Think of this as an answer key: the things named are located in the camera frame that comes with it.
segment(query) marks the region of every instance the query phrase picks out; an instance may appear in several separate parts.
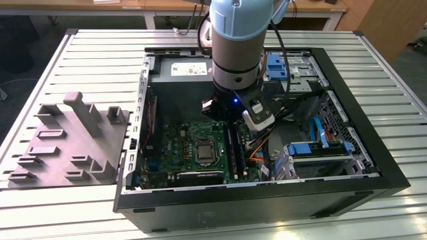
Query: wire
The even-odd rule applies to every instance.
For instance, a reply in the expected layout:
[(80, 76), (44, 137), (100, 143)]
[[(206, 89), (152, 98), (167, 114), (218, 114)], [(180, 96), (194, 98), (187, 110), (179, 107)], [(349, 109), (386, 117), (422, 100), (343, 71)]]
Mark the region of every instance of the wire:
[(202, 6), (200, 6), (200, 11), (199, 11), (199, 16), (198, 16), (198, 21), (195, 22), (195, 27), (196, 29), (199, 28), (199, 20), (200, 20), (200, 16), (202, 16), (202, 13), (203, 13), (203, 9), (206, 8), (206, 5), (202, 3)]
[(295, 0), (291, 0), (291, 1), (293, 1), (293, 4), (294, 4), (293, 18), (297, 18), (297, 17), (298, 17), (298, 14), (299, 14), (299, 8), (297, 7)]
[(267, 51), (266, 51), (266, 48), (263, 49), (263, 51), (265, 51), (265, 55), (263, 55), (263, 58), (262, 58), (262, 68), (261, 68), (259, 74), (257, 76), (257, 79), (261, 79), (265, 76), (266, 69), (267, 69)]
[[(275, 32), (275, 35), (278, 37), (278, 40), (279, 40), (279, 44), (281, 44), (281, 48), (282, 48), (282, 52), (283, 52), (283, 59), (285, 59), (285, 67), (286, 67), (286, 72), (287, 74), (290, 75), (291, 74), (291, 70), (290, 70), (290, 62), (289, 62), (289, 56), (287, 56), (287, 49), (286, 49), (286, 45), (283, 43), (283, 39), (282, 39), (282, 36), (281, 36), (281, 33), (279, 33), (279, 30), (278, 30), (278, 27), (274, 23), (274, 20), (270, 20), (270, 25), (273, 27), (273, 30)], [(291, 91), (291, 78), (287, 82), (287, 85), (286, 85), (286, 92), (285, 92), (285, 97), (283, 97), (283, 101), (287, 101), (289, 98), (290, 98), (290, 91)]]
[(262, 148), (262, 146), (265, 145), (265, 143), (267, 142), (267, 140), (269, 140), (269, 138), (270, 138), (271, 135), (273, 135), (273, 134), (270, 133), (270, 135), (266, 137), (266, 139), (262, 141), (261, 145), (258, 146), (258, 148), (257, 148), (255, 151), (253, 152), (251, 157), (249, 158), (250, 161), (253, 161), (253, 160), (254, 160), (254, 161), (265, 161), (265, 160), (261, 159), (261, 158), (254, 158), (254, 156), (255, 156), (257, 152), (261, 150), (261, 148)]
[(263, 153), (263, 158), (265, 158), (265, 166), (269, 169), (269, 176), (267, 176), (267, 180), (271, 180), (271, 176), (273, 176), (273, 171), (271, 171), (271, 159), (270, 159), (270, 150), (269, 150), (269, 139), (265, 143), (265, 145), (262, 146), (262, 153)]
[(202, 43), (200, 43), (202, 26), (203, 26), (203, 23), (206, 22), (206, 20), (208, 19), (208, 17), (210, 17), (210, 12), (206, 13), (206, 15), (202, 19), (202, 22), (198, 26), (198, 47), (199, 47), (199, 51), (202, 52), (203, 55), (210, 55), (210, 53), (202, 48)]
[(325, 132), (326, 132), (326, 136), (329, 137), (329, 141), (337, 141), (337, 138), (335, 136), (331, 134), (331, 132), (329, 131), (329, 128), (326, 125), (323, 125), (323, 129), (325, 129)]
[(299, 107), (301, 103), (305, 100), (307, 100), (309, 98), (321, 96), (325, 92), (326, 91), (322, 89), (322, 90), (318, 90), (318, 91), (314, 91), (310, 93), (305, 93), (305, 94), (299, 95), (298, 98), (295, 98), (289, 103), (286, 103), (286, 101), (282, 100), (282, 104), (283, 104), (282, 110), (274, 115), (274, 117), (277, 119), (286, 118), (289, 115), (291, 115), (294, 113), (294, 111), (297, 110), (297, 108)]
[(194, 4), (194, 10), (192, 10), (191, 18), (190, 18), (190, 24), (187, 26), (187, 31), (186, 32), (178, 32), (178, 34), (182, 35), (182, 36), (186, 36), (188, 34), (188, 32), (190, 32), (190, 28), (192, 27), (194, 18), (195, 18), (195, 15), (196, 15), (196, 9), (198, 9), (198, 4)]

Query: blue cable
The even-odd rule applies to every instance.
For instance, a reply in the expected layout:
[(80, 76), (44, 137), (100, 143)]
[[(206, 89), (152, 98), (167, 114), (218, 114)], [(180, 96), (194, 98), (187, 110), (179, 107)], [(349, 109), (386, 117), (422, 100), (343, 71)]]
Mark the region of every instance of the blue cable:
[(310, 138), (314, 142), (317, 141), (315, 127), (318, 129), (319, 139), (322, 141), (323, 147), (329, 148), (330, 145), (327, 140), (327, 133), (323, 129), (321, 119), (317, 116), (310, 120)]

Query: cpu socket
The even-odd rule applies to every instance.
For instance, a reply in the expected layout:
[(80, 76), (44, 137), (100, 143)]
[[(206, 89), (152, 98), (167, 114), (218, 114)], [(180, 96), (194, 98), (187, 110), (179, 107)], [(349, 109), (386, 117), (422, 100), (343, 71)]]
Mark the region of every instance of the cpu socket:
[(216, 161), (215, 141), (199, 139), (195, 143), (195, 162), (210, 166)]

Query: black plastic frame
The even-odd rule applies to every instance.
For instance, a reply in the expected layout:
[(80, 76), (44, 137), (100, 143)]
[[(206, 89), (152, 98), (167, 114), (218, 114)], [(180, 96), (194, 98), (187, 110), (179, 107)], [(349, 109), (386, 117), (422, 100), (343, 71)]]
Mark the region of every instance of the black plastic frame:
[[(120, 209), (143, 209), (159, 206), (242, 201), (251, 199), (329, 194), (341, 192), (353, 192), (354, 196), (369, 196), (371, 193), (374, 193), (373, 191), (375, 191), (377, 193), (381, 192), (379, 194), (375, 194), (375, 196), (371, 195), (370, 197), (358, 198), (357, 202), (349, 202), (349, 207), (367, 202), (373, 197), (377, 198), (390, 196), (411, 186), (325, 49), (287, 48), (287, 50), (290, 52), (310, 51), (313, 53), (313, 56), (319, 64), (325, 77), (330, 82), (330, 86), (334, 90), (343, 110), (350, 119), (349, 127), (355, 128), (361, 141), (381, 171), (381, 176), (334, 181), (306, 181), (287, 184), (258, 185), (250, 187), (210, 188), (190, 191), (155, 191), (154, 193), (120, 194), (124, 166), (124, 164), (122, 164), (118, 191), (114, 200), (114, 211), (119, 211)], [(198, 49), (168, 48), (167, 52), (170, 51), (195, 52), (198, 51)], [(325, 215), (330, 216), (334, 214), (326, 214), (325, 212), (319, 212), (319, 216), (317, 217), (325, 217)]]

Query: desk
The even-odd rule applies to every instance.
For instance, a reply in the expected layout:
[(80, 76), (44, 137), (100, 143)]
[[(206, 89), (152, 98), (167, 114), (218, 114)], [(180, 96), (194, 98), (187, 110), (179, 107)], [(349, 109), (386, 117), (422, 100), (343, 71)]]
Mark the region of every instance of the desk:
[[(325, 48), (409, 178), (411, 187), (339, 217), (146, 235), (112, 212), (115, 185), (0, 192), (0, 239), (415, 239), (427, 234), (426, 106), (365, 37), (353, 32), (282, 31), (290, 47)], [(279, 48), (273, 32), (266, 47)], [(66, 35), (0, 147), (0, 188), (28, 147), (39, 104), (60, 104), (82, 91), (99, 110), (134, 110), (147, 47), (196, 47), (196, 33), (171, 30), (79, 30)]]
[[(298, 0), (299, 18), (327, 18), (325, 31), (334, 31), (349, 7), (323, 0)], [(144, 16), (147, 29), (155, 29), (155, 16), (191, 16), (194, 3), (182, 0), (122, 0), (95, 5), (92, 0), (2, 0), (0, 15), (42, 16)], [(291, 4), (286, 17), (293, 17)]]

